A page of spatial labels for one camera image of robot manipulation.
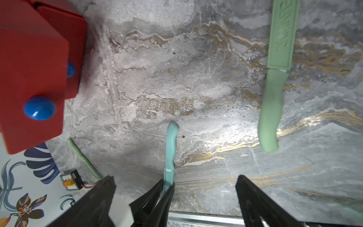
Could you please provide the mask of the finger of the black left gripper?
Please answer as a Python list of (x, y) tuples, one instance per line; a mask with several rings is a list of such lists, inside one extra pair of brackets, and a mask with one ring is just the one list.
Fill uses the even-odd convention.
[(169, 208), (175, 192), (175, 186), (171, 186), (163, 195), (156, 207), (151, 211), (146, 221), (145, 227), (166, 227), (168, 221)]
[(129, 204), (134, 219), (132, 227), (142, 227), (152, 210), (156, 207), (163, 190), (164, 181), (158, 181), (148, 192)]

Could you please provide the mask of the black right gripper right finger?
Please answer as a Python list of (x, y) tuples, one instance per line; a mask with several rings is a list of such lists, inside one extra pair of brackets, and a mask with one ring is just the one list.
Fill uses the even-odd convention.
[(264, 221), (270, 227), (303, 226), (246, 176), (238, 177), (235, 188), (245, 226), (263, 227)]

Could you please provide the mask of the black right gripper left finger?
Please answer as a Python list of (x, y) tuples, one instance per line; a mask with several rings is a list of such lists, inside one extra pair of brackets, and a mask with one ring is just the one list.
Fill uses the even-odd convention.
[(106, 176), (49, 227), (114, 227), (109, 217), (116, 184)]

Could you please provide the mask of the teal fruit knife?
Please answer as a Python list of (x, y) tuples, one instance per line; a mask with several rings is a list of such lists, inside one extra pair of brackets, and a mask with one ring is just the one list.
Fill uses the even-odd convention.
[(166, 193), (174, 184), (175, 165), (174, 157), (176, 154), (176, 138), (179, 132), (179, 126), (175, 122), (170, 122), (166, 135), (165, 149), (165, 168), (164, 168), (164, 188)]

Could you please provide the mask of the red three-drawer cabinet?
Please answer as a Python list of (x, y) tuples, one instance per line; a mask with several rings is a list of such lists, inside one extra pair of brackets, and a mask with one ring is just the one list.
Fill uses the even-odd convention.
[(87, 26), (69, 1), (1, 1), (1, 133), (9, 154), (62, 133)]

